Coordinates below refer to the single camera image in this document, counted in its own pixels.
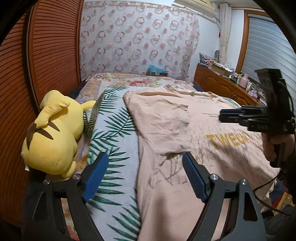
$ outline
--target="pink bottle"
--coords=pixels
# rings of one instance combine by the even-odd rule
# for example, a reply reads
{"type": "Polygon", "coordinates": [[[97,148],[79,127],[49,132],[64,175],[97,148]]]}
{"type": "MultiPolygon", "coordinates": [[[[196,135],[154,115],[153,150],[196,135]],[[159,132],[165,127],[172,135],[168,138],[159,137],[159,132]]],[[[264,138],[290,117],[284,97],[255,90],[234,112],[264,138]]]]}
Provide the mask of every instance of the pink bottle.
{"type": "Polygon", "coordinates": [[[248,75],[247,74],[242,74],[242,75],[244,75],[244,76],[241,77],[239,85],[245,89],[247,87],[247,84],[248,84],[248,81],[249,81],[248,80],[248,75]]]}

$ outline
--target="wooden closet door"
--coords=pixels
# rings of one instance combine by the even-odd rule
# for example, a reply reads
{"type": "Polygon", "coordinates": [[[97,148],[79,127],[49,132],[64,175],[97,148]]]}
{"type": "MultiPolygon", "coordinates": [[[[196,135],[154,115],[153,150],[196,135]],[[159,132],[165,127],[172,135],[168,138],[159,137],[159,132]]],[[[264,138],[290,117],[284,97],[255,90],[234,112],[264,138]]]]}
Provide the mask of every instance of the wooden closet door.
{"type": "Polygon", "coordinates": [[[50,90],[67,95],[81,82],[79,32],[83,0],[40,0],[29,24],[29,72],[37,102],[50,90]]]}
{"type": "Polygon", "coordinates": [[[21,157],[22,143],[37,109],[27,75],[27,23],[25,14],[0,46],[0,215],[15,226],[21,226],[29,177],[21,157]]]}

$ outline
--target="window blind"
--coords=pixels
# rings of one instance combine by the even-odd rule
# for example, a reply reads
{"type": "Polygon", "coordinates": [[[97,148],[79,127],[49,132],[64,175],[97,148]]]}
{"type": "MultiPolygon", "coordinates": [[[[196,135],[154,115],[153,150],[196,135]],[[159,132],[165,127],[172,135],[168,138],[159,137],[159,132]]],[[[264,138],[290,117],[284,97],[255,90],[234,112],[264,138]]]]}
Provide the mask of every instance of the window blind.
{"type": "Polygon", "coordinates": [[[259,82],[257,69],[280,69],[296,106],[296,54],[271,18],[248,14],[249,38],[242,73],[259,82]]]}

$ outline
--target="air conditioner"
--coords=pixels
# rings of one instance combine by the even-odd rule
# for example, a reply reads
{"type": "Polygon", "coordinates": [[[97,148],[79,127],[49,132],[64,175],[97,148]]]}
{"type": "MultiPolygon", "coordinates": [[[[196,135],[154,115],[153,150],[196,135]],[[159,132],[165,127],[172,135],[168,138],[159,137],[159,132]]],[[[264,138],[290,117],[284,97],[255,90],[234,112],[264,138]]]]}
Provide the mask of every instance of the air conditioner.
{"type": "Polygon", "coordinates": [[[215,12],[216,4],[210,0],[174,0],[174,3],[198,11],[210,18],[218,18],[218,14],[215,12]]]}

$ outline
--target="yellow plush toy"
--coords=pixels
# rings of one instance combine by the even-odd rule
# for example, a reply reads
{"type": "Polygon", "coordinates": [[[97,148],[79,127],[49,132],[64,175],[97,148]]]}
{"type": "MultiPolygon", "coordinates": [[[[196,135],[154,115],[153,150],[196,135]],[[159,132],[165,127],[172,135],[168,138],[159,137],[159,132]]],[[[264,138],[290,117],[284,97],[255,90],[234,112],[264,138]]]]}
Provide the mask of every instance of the yellow plush toy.
{"type": "Polygon", "coordinates": [[[48,92],[22,145],[25,162],[34,169],[70,177],[76,170],[73,156],[76,140],[83,131],[83,112],[94,104],[95,101],[79,104],[57,90],[48,92]]]}

